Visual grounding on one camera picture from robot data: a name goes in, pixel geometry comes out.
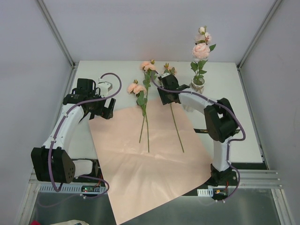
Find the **pink wrapping paper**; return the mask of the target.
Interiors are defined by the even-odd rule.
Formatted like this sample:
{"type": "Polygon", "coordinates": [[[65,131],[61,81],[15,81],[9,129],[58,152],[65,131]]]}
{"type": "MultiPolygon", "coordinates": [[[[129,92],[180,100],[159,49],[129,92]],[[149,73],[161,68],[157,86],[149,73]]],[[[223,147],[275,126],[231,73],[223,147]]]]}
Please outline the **pink wrapping paper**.
{"type": "Polygon", "coordinates": [[[140,107],[95,118],[89,127],[117,224],[127,222],[202,185],[212,159],[179,104],[172,104],[184,147],[181,150],[170,105],[148,102],[150,152],[140,107]]]}

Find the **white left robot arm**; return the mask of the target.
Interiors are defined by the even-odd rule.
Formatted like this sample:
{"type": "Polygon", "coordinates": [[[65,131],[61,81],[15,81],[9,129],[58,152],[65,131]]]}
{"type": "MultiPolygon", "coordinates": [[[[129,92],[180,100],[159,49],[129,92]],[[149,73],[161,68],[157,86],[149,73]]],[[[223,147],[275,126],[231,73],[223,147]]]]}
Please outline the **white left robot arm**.
{"type": "Polygon", "coordinates": [[[112,88],[113,85],[102,78],[98,82],[85,78],[77,80],[77,86],[63,99],[60,118],[50,137],[31,152],[38,181],[68,184],[81,175],[88,182],[98,179],[94,159],[72,159],[68,150],[75,128],[88,114],[104,119],[113,117],[116,100],[111,98],[109,106],[105,106],[105,98],[112,88]]]}

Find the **pink flower stem pale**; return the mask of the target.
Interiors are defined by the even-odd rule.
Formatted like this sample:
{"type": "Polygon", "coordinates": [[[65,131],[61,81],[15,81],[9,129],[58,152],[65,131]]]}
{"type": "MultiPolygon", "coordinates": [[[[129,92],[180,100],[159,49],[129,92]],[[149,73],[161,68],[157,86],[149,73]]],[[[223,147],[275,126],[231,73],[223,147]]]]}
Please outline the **pink flower stem pale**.
{"type": "Polygon", "coordinates": [[[204,25],[198,29],[195,36],[195,45],[192,49],[193,61],[190,63],[194,72],[192,82],[201,86],[205,84],[204,74],[207,73],[203,68],[208,61],[210,53],[216,48],[216,44],[212,44],[212,36],[204,25]]]}

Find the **black ribbon gold lettering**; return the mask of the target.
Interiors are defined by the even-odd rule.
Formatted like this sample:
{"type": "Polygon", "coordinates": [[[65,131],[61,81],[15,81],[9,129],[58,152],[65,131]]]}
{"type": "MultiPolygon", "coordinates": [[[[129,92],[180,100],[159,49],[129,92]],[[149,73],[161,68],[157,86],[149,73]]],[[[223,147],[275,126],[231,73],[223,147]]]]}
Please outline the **black ribbon gold lettering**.
{"type": "MultiPolygon", "coordinates": [[[[194,128],[194,131],[198,134],[207,134],[208,133],[208,130],[206,129],[197,129],[197,128],[194,128]]],[[[235,133],[238,134],[241,130],[240,129],[236,129],[235,130],[235,133]]]]}

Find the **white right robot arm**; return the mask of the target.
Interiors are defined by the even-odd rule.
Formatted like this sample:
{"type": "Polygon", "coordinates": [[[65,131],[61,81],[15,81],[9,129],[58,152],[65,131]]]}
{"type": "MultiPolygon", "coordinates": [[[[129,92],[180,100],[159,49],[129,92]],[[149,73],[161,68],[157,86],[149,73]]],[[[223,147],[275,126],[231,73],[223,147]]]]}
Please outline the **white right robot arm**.
{"type": "Polygon", "coordinates": [[[231,104],[226,98],[212,100],[195,92],[188,85],[179,85],[177,78],[169,73],[158,76],[157,86],[163,105],[178,103],[202,113],[207,133],[213,140],[213,162],[210,165],[211,177],[207,184],[218,186],[229,180],[232,168],[229,159],[230,141],[236,134],[238,123],[231,104]]]}

